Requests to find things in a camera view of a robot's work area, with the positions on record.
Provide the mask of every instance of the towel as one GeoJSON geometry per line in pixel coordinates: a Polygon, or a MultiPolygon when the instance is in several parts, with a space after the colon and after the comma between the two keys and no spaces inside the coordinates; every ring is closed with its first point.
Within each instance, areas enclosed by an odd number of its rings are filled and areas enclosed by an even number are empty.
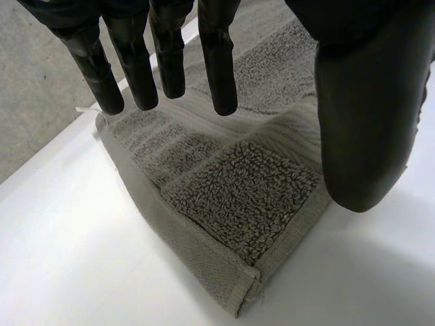
{"type": "Polygon", "coordinates": [[[129,90],[97,128],[145,220],[238,317],[331,201],[321,170],[316,43],[283,1],[242,2],[230,28],[238,111],[213,110],[201,43],[186,94],[142,112],[129,90]]]}

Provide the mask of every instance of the gray towel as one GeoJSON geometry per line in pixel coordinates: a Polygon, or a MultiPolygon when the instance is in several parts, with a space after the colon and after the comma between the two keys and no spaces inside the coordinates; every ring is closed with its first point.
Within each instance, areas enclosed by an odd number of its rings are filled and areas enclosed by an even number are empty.
{"type": "Polygon", "coordinates": [[[234,115],[214,112],[195,39],[186,46],[183,98],[159,91],[158,108],[142,112],[127,90],[125,111],[100,116],[97,128],[147,222],[239,316],[330,197],[321,175],[315,42],[283,1],[246,1],[231,33],[234,115]]]}

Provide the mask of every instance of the robotic hand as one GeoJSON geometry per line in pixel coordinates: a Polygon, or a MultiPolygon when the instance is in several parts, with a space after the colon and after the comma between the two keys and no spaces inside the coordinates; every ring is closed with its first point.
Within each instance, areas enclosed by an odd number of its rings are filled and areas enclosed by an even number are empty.
{"type": "MultiPolygon", "coordinates": [[[[150,26],[164,93],[168,98],[184,95],[184,42],[181,26],[194,0],[18,0],[67,46],[95,95],[101,109],[118,114],[124,101],[117,87],[103,46],[99,41],[99,18],[103,17],[137,106],[153,109],[158,104],[149,53],[143,32],[150,26]]],[[[232,47],[228,27],[240,0],[200,0],[199,29],[212,89],[213,104],[220,115],[237,109],[232,72],[232,47]]]]}
{"type": "MultiPolygon", "coordinates": [[[[158,104],[143,41],[148,14],[164,93],[184,94],[180,28],[193,0],[18,1],[62,39],[108,114],[121,112],[124,103],[99,41],[100,16],[140,109],[158,104]]],[[[228,28],[240,1],[198,0],[207,78],[220,115],[237,109],[228,28]]],[[[319,42],[315,80],[328,191],[340,205],[367,211],[392,188],[411,153],[434,60],[435,3],[285,2],[319,42]]]]}

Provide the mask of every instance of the gray floor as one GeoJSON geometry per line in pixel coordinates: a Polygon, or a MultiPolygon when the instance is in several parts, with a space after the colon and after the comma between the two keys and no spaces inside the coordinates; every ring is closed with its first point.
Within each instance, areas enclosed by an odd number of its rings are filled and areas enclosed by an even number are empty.
{"type": "MultiPolygon", "coordinates": [[[[188,20],[194,15],[194,9],[188,20]]],[[[116,79],[124,75],[101,24],[116,79]]],[[[145,41],[154,51],[150,31],[145,41]]],[[[15,0],[0,1],[0,183],[95,99],[66,47],[15,0]]]]}

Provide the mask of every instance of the white table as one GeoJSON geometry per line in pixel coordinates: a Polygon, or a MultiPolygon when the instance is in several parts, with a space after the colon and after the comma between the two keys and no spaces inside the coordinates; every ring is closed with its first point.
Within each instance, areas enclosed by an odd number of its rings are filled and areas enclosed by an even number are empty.
{"type": "Polygon", "coordinates": [[[391,193],[363,215],[331,204],[239,320],[153,233],[83,114],[0,185],[0,325],[435,325],[429,89],[391,193]]]}

